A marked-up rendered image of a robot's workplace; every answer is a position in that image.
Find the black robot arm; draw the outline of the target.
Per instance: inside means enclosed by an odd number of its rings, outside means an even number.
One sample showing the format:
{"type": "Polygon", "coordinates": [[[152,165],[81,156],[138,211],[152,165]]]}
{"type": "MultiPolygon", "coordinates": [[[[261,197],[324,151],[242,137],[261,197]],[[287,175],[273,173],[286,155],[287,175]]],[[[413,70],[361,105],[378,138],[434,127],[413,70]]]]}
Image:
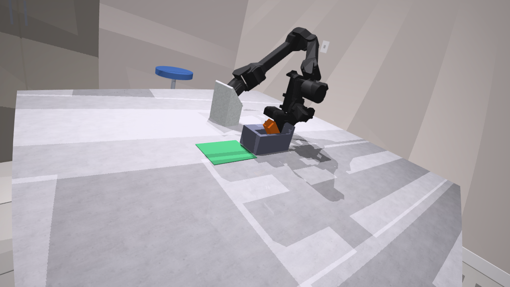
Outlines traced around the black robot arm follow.
{"type": "MultiPolygon", "coordinates": [[[[286,75],[291,77],[287,91],[319,104],[326,96],[328,85],[319,82],[321,73],[318,67],[318,49],[317,36],[306,28],[296,27],[287,35],[282,45],[266,55],[260,62],[250,63],[234,70],[232,74],[235,78],[227,85],[233,87],[237,96],[240,96],[243,91],[250,91],[260,85],[266,79],[266,72],[292,51],[303,50],[306,51],[306,58],[300,67],[303,76],[293,70],[287,73],[286,75]]],[[[298,99],[295,99],[288,106],[287,111],[292,112],[299,122],[307,122],[309,119],[313,119],[315,112],[313,108],[304,106],[304,100],[298,103],[298,99]]]]}

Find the orange l-shaped part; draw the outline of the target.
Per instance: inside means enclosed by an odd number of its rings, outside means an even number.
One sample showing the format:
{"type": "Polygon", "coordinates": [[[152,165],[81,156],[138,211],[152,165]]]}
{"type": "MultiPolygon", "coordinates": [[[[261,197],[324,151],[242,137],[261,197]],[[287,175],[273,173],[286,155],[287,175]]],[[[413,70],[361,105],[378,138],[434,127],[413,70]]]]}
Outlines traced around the orange l-shaped part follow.
{"type": "Polygon", "coordinates": [[[277,124],[275,121],[273,120],[270,120],[268,119],[264,124],[263,124],[267,134],[271,134],[271,133],[280,133],[279,132],[279,129],[277,127],[277,124]]]}

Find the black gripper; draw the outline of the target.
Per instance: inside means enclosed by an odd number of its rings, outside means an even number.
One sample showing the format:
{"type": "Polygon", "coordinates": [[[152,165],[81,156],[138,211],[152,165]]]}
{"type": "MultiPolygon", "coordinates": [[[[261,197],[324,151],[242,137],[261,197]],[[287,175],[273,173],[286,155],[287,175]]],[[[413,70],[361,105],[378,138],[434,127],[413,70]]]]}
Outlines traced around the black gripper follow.
{"type": "Polygon", "coordinates": [[[304,100],[302,96],[298,96],[288,91],[286,91],[286,93],[283,93],[282,96],[284,97],[283,105],[279,105],[279,107],[282,109],[279,109],[276,106],[266,106],[263,112],[263,114],[270,117],[276,122],[280,133],[282,133],[282,129],[286,122],[290,123],[293,126],[297,122],[299,122],[292,112],[289,113],[287,111],[288,106],[290,106],[291,103],[295,101],[295,99],[298,99],[298,103],[301,103],[301,101],[304,100]]]}

